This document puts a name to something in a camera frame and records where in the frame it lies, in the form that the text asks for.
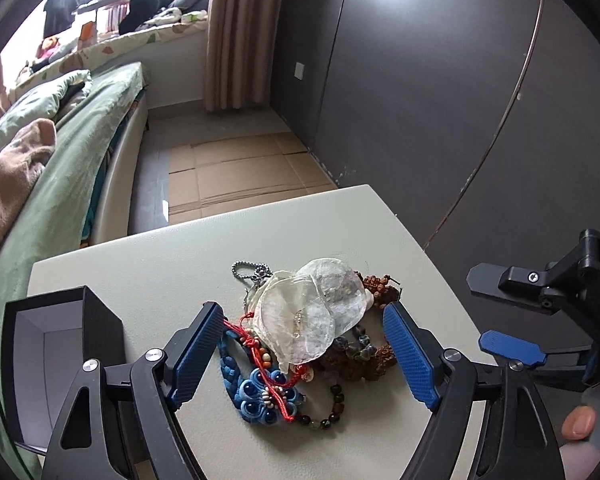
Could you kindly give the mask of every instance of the wall socket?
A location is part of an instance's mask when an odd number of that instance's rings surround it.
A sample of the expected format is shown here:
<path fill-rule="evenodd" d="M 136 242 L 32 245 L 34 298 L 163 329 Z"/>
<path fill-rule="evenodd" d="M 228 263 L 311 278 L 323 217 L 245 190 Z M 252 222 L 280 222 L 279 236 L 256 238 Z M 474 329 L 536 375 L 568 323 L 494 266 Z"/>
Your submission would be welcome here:
<path fill-rule="evenodd" d="M 296 79 L 302 79 L 304 75 L 304 65 L 302 63 L 296 62 L 296 71 L 294 72 L 294 77 Z"/>

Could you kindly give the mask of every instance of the white table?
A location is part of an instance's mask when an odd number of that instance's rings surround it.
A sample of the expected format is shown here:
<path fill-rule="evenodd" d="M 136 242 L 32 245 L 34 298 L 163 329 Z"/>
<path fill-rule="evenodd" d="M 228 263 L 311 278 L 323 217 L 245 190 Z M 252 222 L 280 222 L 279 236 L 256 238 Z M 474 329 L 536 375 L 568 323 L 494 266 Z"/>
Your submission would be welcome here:
<path fill-rule="evenodd" d="M 87 285 L 122 319 L 132 362 L 188 326 L 203 301 L 217 301 L 237 319 L 244 287 L 232 277 L 235 260 L 296 270 L 323 256 L 340 258 L 363 275 L 395 277 L 418 325 L 444 347 L 494 362 L 478 349 L 478 331 L 445 280 L 369 186 L 203 218 L 51 258 L 33 267 L 29 295 Z M 308 393 L 315 399 L 309 414 L 324 418 L 328 385 L 313 381 Z M 400 478 L 429 411 L 413 398 L 398 367 L 377 383 L 345 383 L 344 393 L 342 421 L 329 431 L 253 427 L 228 399 L 214 357 L 194 399 L 177 415 L 209 480 Z M 468 475 L 483 411 L 474 404 L 453 478 Z"/>

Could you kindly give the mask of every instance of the blue textured pad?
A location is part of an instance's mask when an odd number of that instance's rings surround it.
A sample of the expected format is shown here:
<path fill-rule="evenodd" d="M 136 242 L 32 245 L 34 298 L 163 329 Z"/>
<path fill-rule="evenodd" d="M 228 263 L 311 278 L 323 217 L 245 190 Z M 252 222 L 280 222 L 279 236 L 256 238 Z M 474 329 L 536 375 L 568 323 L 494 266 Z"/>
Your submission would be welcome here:
<path fill-rule="evenodd" d="M 393 305 L 389 304 L 384 308 L 382 324 L 384 335 L 394 349 L 411 393 L 417 400 L 424 402 L 427 408 L 434 410 L 440 397 L 433 382 L 433 366 Z"/>
<path fill-rule="evenodd" d="M 537 344 L 495 330 L 487 330 L 482 334 L 478 345 L 487 354 L 517 359 L 526 366 L 543 365 L 546 361 L 546 354 Z"/>
<path fill-rule="evenodd" d="M 200 384 L 209 359 L 216 350 L 222 335 L 222 309 L 216 306 L 200 326 L 195 338 L 189 343 L 182 359 L 173 369 L 173 389 L 169 401 L 177 410 L 184 402 L 191 400 Z"/>

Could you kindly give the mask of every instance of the blue braided bracelet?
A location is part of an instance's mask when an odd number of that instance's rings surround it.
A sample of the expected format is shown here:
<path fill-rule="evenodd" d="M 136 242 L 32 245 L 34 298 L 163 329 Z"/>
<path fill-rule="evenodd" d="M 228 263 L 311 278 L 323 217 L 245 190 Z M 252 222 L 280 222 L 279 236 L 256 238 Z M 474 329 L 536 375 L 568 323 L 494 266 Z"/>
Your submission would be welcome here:
<path fill-rule="evenodd" d="M 278 411 L 278 407 L 272 401 L 269 394 L 269 388 L 262 380 L 262 375 L 257 367 L 249 374 L 249 378 L 243 378 L 240 373 L 238 363 L 229 355 L 228 339 L 234 339 L 235 342 L 245 351 L 249 361 L 253 367 L 255 363 L 251 356 L 250 350 L 240 343 L 240 336 L 233 330 L 225 328 L 222 332 L 222 337 L 218 341 L 218 351 L 220 352 L 220 371 L 224 379 L 224 387 L 229 395 L 235 408 L 240 411 L 240 416 L 251 424 L 259 422 L 270 426 L 275 424 L 282 417 Z M 264 373 L 277 384 L 285 384 L 285 375 L 272 365 L 270 370 L 265 370 Z M 276 386 L 278 393 L 286 400 L 286 408 L 292 416 L 298 414 L 298 406 L 305 400 L 296 387 L 282 388 Z"/>

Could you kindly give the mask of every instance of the floor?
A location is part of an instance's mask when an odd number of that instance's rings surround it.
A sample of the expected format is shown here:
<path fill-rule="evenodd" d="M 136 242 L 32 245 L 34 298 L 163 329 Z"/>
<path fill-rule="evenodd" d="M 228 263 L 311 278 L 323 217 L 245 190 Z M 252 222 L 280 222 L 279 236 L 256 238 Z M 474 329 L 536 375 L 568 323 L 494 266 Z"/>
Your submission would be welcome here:
<path fill-rule="evenodd" d="M 209 114 L 202 102 L 190 102 L 149 110 L 148 124 L 134 178 L 130 235 L 201 216 L 335 189 L 304 146 L 288 131 L 288 126 L 269 107 Z M 221 141 L 244 137 L 249 139 L 238 143 L 242 155 L 235 155 L 236 142 Z M 273 141 L 277 151 L 272 150 L 273 139 L 277 139 Z M 201 150 L 204 160 L 200 158 Z M 257 162 L 257 166 L 250 167 L 250 162 Z M 286 173 L 284 187 L 281 187 L 279 180 L 285 162 L 292 170 Z M 252 173 L 250 168 L 256 167 L 272 167 L 275 171 L 261 171 L 251 186 L 253 189 L 246 192 L 241 178 L 218 186 L 214 170 L 227 170 L 227 164 L 233 165 L 231 170 L 240 166 L 240 171 L 249 173 Z M 199 189 L 198 184 L 213 186 L 214 190 L 206 192 L 206 187 Z"/>

